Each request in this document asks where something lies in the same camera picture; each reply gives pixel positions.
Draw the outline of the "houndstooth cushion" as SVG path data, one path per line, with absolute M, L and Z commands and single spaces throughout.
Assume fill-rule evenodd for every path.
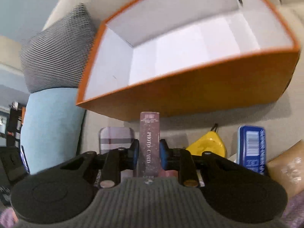
M 37 33 L 22 46 L 20 59 L 30 93 L 77 88 L 88 60 L 96 28 L 84 4 Z

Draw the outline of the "photo card box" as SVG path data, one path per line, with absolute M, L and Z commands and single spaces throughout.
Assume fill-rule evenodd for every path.
M 138 177 L 154 178 L 161 170 L 160 120 L 158 112 L 141 112 L 139 133 Z

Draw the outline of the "orange storage box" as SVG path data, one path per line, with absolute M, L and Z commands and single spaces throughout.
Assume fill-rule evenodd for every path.
M 268 0 L 132 0 L 100 24 L 77 105 L 129 121 L 268 104 L 299 54 Z

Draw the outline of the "gold cardboard box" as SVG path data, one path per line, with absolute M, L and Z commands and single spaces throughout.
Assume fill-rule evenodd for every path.
M 281 184 L 288 198 L 303 191 L 303 140 L 267 163 L 269 176 Z

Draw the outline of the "light blue cushion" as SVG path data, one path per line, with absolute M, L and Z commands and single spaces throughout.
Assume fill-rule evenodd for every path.
M 30 174 L 74 158 L 85 110 L 76 105 L 77 89 L 54 88 L 30 94 L 21 146 Z

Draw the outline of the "plaid glasses case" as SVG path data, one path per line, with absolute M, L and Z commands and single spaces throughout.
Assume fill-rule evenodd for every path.
M 130 148 L 135 133 L 128 127 L 104 127 L 99 131 L 99 152 L 108 153 L 118 148 Z

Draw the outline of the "purple fluffy rug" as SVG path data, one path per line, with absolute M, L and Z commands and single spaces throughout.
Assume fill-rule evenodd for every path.
M 282 221 L 288 227 L 303 227 L 303 191 L 289 199 Z M 11 207 L 1 210 L 1 227 L 13 227 L 17 222 L 18 218 Z

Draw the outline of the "yellow tape measure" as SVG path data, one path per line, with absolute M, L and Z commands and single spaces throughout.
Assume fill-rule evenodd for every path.
M 196 142 L 192 143 L 186 148 L 191 155 L 201 156 L 205 151 L 211 151 L 221 157 L 227 157 L 227 149 L 219 137 L 218 133 L 218 124 L 215 123 L 211 130 L 203 135 Z

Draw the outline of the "blue tin box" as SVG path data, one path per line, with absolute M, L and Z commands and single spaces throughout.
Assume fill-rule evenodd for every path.
M 264 175 L 266 165 L 264 128 L 248 125 L 240 126 L 237 137 L 237 164 Z

